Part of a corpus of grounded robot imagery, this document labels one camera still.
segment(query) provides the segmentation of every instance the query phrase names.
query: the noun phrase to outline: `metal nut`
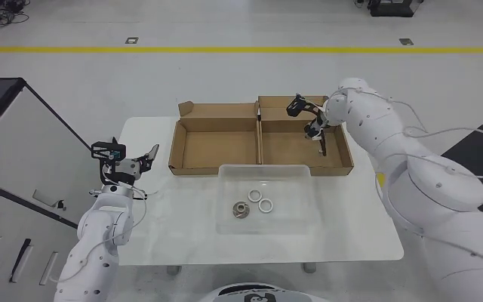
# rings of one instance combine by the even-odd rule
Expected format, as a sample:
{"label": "metal nut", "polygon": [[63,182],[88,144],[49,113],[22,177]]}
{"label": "metal nut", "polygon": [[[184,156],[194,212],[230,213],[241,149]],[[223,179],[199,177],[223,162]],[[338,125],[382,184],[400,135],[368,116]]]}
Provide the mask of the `metal nut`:
{"label": "metal nut", "polygon": [[246,202],[237,202],[233,205],[233,215],[239,219],[243,219],[250,214],[250,206]]}

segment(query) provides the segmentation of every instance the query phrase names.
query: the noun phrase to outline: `black cable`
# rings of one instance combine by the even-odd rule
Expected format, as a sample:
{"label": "black cable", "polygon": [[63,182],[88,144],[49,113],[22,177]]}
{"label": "black cable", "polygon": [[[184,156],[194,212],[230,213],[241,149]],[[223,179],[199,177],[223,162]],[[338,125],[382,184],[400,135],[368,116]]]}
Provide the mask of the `black cable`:
{"label": "black cable", "polygon": [[18,17],[18,16],[24,16],[24,17],[26,17],[26,18],[25,18],[25,19],[23,19],[23,20],[21,20],[21,21],[16,21],[16,22],[11,21],[11,24],[23,23],[23,22],[27,21],[28,19],[30,19],[29,15],[24,14],[22,11],[21,11],[20,13],[18,13],[18,14],[15,14],[15,17]]}
{"label": "black cable", "polygon": [[[30,4],[26,0],[10,0],[4,1],[3,7],[0,8],[0,28],[10,24],[23,23],[29,19],[29,15],[25,14],[22,10],[24,7]],[[14,21],[16,17],[23,16],[23,20]]]}
{"label": "black cable", "polygon": [[364,6],[364,2],[358,2],[358,0],[354,0],[354,5],[357,7],[357,8],[362,8],[362,6]]}

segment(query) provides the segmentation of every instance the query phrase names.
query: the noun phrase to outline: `table leg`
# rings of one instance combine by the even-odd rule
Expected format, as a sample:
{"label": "table leg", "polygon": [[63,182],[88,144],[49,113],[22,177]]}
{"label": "table leg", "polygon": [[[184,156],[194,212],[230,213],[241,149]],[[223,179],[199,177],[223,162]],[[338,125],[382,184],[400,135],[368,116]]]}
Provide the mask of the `table leg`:
{"label": "table leg", "polygon": [[166,273],[169,276],[175,276],[181,271],[181,265],[168,265],[166,267]]}
{"label": "table leg", "polygon": [[305,273],[315,273],[317,266],[315,265],[315,262],[302,263],[302,270]]}

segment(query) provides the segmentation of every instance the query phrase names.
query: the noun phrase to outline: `white table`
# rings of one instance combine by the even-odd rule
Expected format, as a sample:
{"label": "white table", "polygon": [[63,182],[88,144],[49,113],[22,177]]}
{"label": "white table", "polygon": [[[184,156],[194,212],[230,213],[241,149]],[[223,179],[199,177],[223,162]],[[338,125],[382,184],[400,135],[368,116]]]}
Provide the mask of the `white table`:
{"label": "white table", "polygon": [[[148,214],[119,248],[121,265],[312,263],[399,260],[404,252],[374,188],[367,153],[348,135],[355,167],[345,177],[313,177],[321,223],[307,235],[220,235],[215,230],[216,177],[176,177],[168,169],[175,117],[131,118],[119,143],[128,157],[160,144],[152,170],[136,186]],[[143,213],[134,206],[134,219]]]}

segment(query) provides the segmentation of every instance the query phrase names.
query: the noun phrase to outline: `metal washer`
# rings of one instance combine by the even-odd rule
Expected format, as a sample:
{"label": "metal washer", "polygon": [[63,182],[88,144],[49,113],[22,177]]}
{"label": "metal washer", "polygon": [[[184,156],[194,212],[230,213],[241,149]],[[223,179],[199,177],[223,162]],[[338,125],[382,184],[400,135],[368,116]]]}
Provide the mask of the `metal washer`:
{"label": "metal washer", "polygon": [[[262,208],[262,204],[264,202],[268,202],[269,205],[270,205],[270,208],[268,210],[263,210]],[[260,200],[260,202],[258,202],[258,208],[260,209],[260,211],[262,211],[263,213],[270,213],[272,210],[273,210],[273,202],[270,200],[270,199],[262,199]]]}

